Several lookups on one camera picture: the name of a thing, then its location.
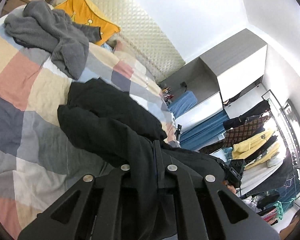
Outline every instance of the yellow jacket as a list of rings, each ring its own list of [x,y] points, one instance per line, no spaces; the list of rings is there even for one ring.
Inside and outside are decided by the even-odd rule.
[[[251,138],[233,145],[232,158],[245,159],[264,145],[272,136],[275,129],[268,129],[258,133]]]
[[[254,166],[257,166],[258,164],[261,164],[261,163],[266,162],[267,160],[270,160],[271,157],[278,152],[279,148],[280,148],[280,143],[278,141],[274,142],[267,149],[267,154],[265,156],[263,156],[260,160],[257,160],[256,162],[252,163],[251,165],[248,164],[244,169],[245,170],[250,169]]]

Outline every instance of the plaid shirt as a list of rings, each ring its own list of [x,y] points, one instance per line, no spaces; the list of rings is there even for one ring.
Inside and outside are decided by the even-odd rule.
[[[266,115],[244,125],[228,130],[225,133],[224,139],[201,148],[199,152],[210,154],[223,147],[232,147],[232,145],[250,138],[256,132],[256,130],[270,118],[271,116]]]

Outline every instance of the blue cloth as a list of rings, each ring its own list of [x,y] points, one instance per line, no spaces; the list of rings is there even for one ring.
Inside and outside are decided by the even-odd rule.
[[[211,138],[226,131],[222,123],[228,119],[226,111],[222,110],[194,128],[182,133],[180,136],[181,147],[192,151],[200,149]]]
[[[168,105],[168,109],[173,113],[174,118],[178,118],[190,110],[198,102],[192,91],[186,91],[177,100]]]

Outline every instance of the quilted headboard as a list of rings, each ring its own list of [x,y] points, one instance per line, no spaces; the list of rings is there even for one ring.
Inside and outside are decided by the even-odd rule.
[[[63,1],[54,0],[54,5]],[[185,64],[160,27],[134,0],[91,1],[121,27],[117,38],[130,45],[136,58],[148,68],[156,82],[164,80]]]

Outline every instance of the silver screw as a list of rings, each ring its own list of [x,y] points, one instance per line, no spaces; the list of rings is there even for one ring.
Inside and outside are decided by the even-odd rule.
[[[93,180],[93,176],[90,175],[90,174],[87,174],[87,175],[85,175],[85,176],[83,177],[83,181],[84,181],[84,182],[90,182],[90,181],[92,181],[92,180]]]
[[[215,182],[216,181],[216,177],[213,175],[207,175],[205,179],[207,182]]]
[[[124,164],[124,165],[122,165],[122,166],[121,166],[121,170],[123,170],[123,171],[128,171],[128,170],[130,170],[130,165],[129,165],[129,164]]]
[[[174,164],[170,164],[169,166],[168,166],[168,170],[169,171],[176,171],[178,169],[178,167],[176,166],[176,165],[174,165]]]

